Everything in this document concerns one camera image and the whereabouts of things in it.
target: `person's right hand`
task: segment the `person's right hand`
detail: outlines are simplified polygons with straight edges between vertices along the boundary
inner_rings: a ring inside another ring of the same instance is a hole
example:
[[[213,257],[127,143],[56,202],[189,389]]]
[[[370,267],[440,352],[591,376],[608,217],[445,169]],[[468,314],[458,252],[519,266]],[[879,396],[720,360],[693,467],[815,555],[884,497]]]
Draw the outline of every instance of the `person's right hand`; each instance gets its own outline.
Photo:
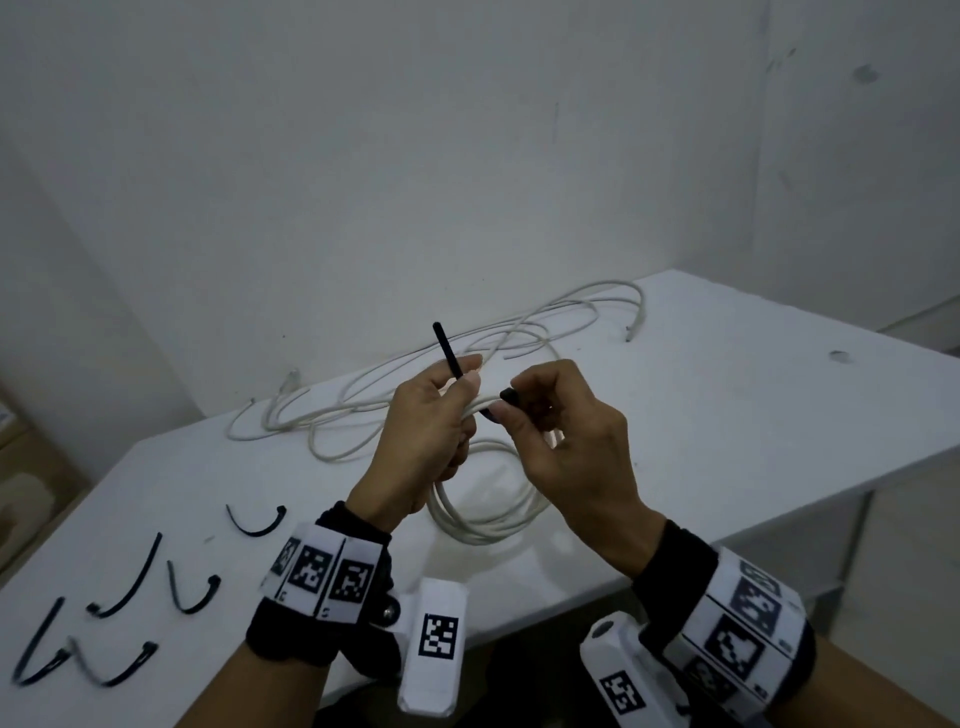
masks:
[[[626,418],[593,395],[568,359],[531,367],[510,384],[522,409],[497,401],[490,411],[530,482],[587,546],[636,577],[657,550],[665,518],[637,494]],[[541,433],[555,428],[564,439],[552,449]]]

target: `wristband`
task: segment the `wristband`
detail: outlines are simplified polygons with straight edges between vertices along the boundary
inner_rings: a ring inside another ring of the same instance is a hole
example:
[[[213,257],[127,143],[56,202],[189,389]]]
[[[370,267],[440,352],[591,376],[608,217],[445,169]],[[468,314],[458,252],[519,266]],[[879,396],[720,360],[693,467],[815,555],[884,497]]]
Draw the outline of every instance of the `wristband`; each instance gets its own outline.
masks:
[[[263,599],[247,630],[254,654],[326,667],[343,651],[361,674],[396,674],[396,638],[373,626],[398,616],[387,595],[390,540],[342,501],[316,523],[298,525],[261,582]]]
[[[634,591],[650,618],[644,646],[740,722],[792,697],[813,671],[800,596],[673,522]]]

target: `person's left hand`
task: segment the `person's left hand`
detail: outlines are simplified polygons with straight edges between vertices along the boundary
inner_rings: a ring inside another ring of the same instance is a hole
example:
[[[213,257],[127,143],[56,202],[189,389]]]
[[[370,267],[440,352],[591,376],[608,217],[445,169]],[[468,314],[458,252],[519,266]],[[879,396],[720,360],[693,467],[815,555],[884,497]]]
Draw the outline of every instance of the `person's left hand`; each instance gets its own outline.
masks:
[[[480,354],[457,359],[464,376],[441,396],[453,376],[438,361],[400,384],[387,411],[373,461],[347,498],[347,508],[390,533],[419,511],[435,481],[449,480],[467,460],[469,439],[476,434],[473,417],[464,410],[480,391],[476,369]]]

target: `hand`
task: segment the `hand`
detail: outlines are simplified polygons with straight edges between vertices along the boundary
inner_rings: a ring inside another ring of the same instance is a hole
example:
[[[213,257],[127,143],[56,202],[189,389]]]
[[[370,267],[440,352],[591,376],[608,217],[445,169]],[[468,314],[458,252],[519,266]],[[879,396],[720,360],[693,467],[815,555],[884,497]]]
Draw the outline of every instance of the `hand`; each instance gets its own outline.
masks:
[[[354,514],[390,533],[419,511],[435,481],[449,480],[467,460],[469,439],[476,434],[464,410],[480,391],[480,354],[457,359],[466,374],[441,397],[453,376],[438,361],[400,384],[387,411],[380,442],[367,473],[347,498]]]
[[[498,401],[490,410],[530,482],[587,546],[636,577],[657,550],[665,518],[637,494],[627,419],[593,395],[568,359],[538,364],[510,383],[522,409]],[[551,449],[541,433],[555,428],[564,439]]]

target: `white cable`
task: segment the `white cable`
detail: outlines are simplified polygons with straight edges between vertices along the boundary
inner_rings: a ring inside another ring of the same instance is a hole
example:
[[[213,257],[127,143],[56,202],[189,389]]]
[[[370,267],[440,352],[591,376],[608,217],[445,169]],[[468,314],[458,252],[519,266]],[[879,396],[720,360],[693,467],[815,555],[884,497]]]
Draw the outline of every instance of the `white cable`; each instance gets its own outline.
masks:
[[[619,296],[601,296],[590,299],[573,298],[583,291],[601,285],[628,286],[636,291],[637,299],[634,301],[633,299]],[[457,334],[456,336],[451,336],[450,342],[452,344],[454,341],[479,334],[477,338],[470,341],[463,349],[456,353],[458,356],[462,356],[468,353],[481,352],[483,354],[484,364],[490,361],[491,357],[497,352],[504,352],[504,359],[513,359],[537,352],[544,348],[550,350],[554,358],[559,359],[561,358],[560,353],[554,348],[553,342],[578,331],[582,331],[596,322],[600,317],[600,312],[596,306],[598,303],[629,303],[636,306],[634,321],[627,328],[626,340],[631,341],[643,323],[643,291],[640,290],[640,287],[636,285],[636,283],[630,280],[598,280],[595,283],[589,283],[574,288],[572,291],[567,291],[562,296],[538,306],[529,313],[505,319],[495,324],[474,328],[470,331]],[[571,307],[586,308],[590,311],[592,317],[585,324],[557,334],[551,333],[550,328],[542,321],[533,320],[535,317],[545,317]],[[490,339],[495,339],[495,342],[492,344],[484,344],[484,342]],[[300,373],[297,371],[291,372],[284,379],[279,391],[267,403],[267,406],[260,416],[260,426],[263,430],[261,433],[256,435],[237,435],[233,432],[233,427],[240,417],[253,406],[253,400],[251,400],[230,420],[226,428],[226,435],[230,440],[249,442],[251,440],[262,440],[266,437],[273,437],[281,432],[305,429],[307,431],[307,447],[310,449],[310,452],[313,453],[314,457],[325,463],[342,461],[373,440],[373,438],[380,433],[380,430],[383,429],[384,420],[381,419],[377,422],[371,422],[372,431],[356,445],[343,452],[321,452],[317,445],[318,430],[324,425],[330,425],[353,414],[374,412],[389,407],[394,395],[393,391],[382,392],[365,400],[358,398],[362,393],[369,390],[377,382],[391,375],[396,370],[439,348],[440,345],[437,343],[429,344],[415,349],[412,352],[387,359],[381,364],[377,364],[361,372],[348,381],[347,384],[341,388],[340,393],[337,395],[337,400],[333,404],[305,412],[289,420],[281,420],[280,418],[283,411],[310,391],[309,387],[298,391],[300,389]],[[464,418],[476,414],[481,409],[489,406],[491,402],[497,401],[498,399],[498,397],[489,396],[477,397],[464,411]],[[546,433],[545,438],[550,447],[554,448],[563,439],[563,434],[559,430],[554,430],[553,432]],[[470,453],[489,450],[508,452],[514,457],[519,457],[513,443],[505,439],[481,437],[473,438],[470,441]],[[549,503],[546,498],[528,481],[524,481],[513,500],[505,504],[500,511],[482,518],[467,517],[458,512],[447,497],[443,483],[440,482],[433,484],[429,499],[427,500],[427,510],[430,512],[430,516],[437,526],[457,541],[472,546],[495,544],[508,536],[512,536],[529,525],[548,505]]]

